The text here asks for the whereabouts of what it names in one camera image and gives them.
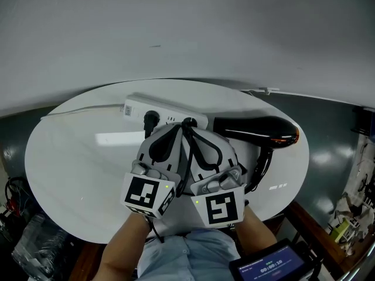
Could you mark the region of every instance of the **person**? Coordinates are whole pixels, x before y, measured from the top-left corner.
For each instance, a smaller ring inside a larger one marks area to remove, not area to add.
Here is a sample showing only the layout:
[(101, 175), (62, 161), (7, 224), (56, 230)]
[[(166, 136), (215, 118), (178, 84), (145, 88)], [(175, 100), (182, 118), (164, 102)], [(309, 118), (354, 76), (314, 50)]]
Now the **person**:
[(359, 223), (359, 233), (357, 238), (363, 240), (365, 236), (369, 233), (369, 231), (371, 232), (371, 234), (374, 232), (374, 208), (367, 208), (364, 204), (361, 204), (360, 206), (353, 205), (347, 193), (344, 193), (343, 196), (346, 199), (350, 211), (337, 210), (336, 215), (344, 215), (349, 218), (355, 218)]
[[(235, 225), (248, 255), (276, 243), (273, 233), (245, 207), (244, 219)], [(182, 236), (154, 238), (145, 244), (150, 227), (131, 213), (106, 246), (93, 281), (128, 281), (135, 268), (140, 281), (233, 280), (229, 262), (240, 258), (234, 241), (214, 229), (197, 229)]]

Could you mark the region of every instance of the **timer display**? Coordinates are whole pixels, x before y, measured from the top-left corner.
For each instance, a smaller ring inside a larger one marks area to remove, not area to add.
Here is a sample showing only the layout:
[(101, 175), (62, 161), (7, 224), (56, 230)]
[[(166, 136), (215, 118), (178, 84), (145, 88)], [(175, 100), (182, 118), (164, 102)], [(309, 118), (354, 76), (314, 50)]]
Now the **timer display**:
[(239, 268), (245, 281), (276, 281), (300, 268), (304, 261), (289, 247)]

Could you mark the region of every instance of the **hair dryer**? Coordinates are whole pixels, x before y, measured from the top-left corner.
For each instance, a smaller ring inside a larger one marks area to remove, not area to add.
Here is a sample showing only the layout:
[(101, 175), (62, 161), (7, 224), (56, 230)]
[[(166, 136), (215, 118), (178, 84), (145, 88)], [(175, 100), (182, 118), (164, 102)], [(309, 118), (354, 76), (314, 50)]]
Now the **hair dryer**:
[(250, 142), (261, 148), (257, 165), (245, 193), (254, 191), (266, 174), (274, 149), (297, 143), (298, 127), (278, 116), (260, 118), (215, 118), (213, 131), (226, 138)]

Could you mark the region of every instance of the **white power strip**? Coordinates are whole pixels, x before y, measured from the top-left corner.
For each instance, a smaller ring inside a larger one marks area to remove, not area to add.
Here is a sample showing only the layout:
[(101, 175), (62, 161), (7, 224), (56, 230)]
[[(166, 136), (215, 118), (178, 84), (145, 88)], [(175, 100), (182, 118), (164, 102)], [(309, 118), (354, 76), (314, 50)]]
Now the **white power strip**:
[(194, 118), (200, 129), (206, 129), (209, 123), (207, 116), (198, 112), (192, 112), (173, 105), (138, 97), (136, 95), (127, 96), (124, 105), (125, 119), (130, 119), (143, 124), (144, 116), (148, 111), (156, 111), (159, 114), (160, 120), (156, 127), (182, 122), (186, 118)]

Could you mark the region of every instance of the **white table top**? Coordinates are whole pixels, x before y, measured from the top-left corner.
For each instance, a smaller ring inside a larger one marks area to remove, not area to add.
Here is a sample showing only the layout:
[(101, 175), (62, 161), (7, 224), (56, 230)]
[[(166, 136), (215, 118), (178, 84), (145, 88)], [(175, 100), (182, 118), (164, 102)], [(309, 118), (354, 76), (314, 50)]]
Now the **white table top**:
[[(52, 113), (122, 104), (130, 94), (142, 94), (201, 112), (210, 121), (215, 116), (262, 115), (276, 115), (293, 121), (270, 104), (245, 93), (218, 85), (171, 79), (140, 80), (97, 88), (74, 97)], [(42, 120), (30, 136), (25, 167), (31, 189), (44, 211), (74, 236), (106, 244), (129, 216), (129, 210), (120, 204), (120, 192), (125, 172), (130, 172), (141, 141), (133, 136), (129, 140), (131, 133), (128, 132), (142, 130), (143, 125), (126, 121), (122, 112), (115, 110)], [(304, 182), (309, 148), (301, 128), (300, 131), (297, 144), (274, 152), (271, 166), (258, 189), (246, 195), (250, 207), (261, 220), (282, 211)], [(103, 137), (116, 140), (98, 140)], [(239, 140), (230, 142), (238, 160), (251, 173), (258, 148)], [(203, 226), (188, 196), (174, 199), (163, 219), (156, 221), (155, 228), (162, 236)]]

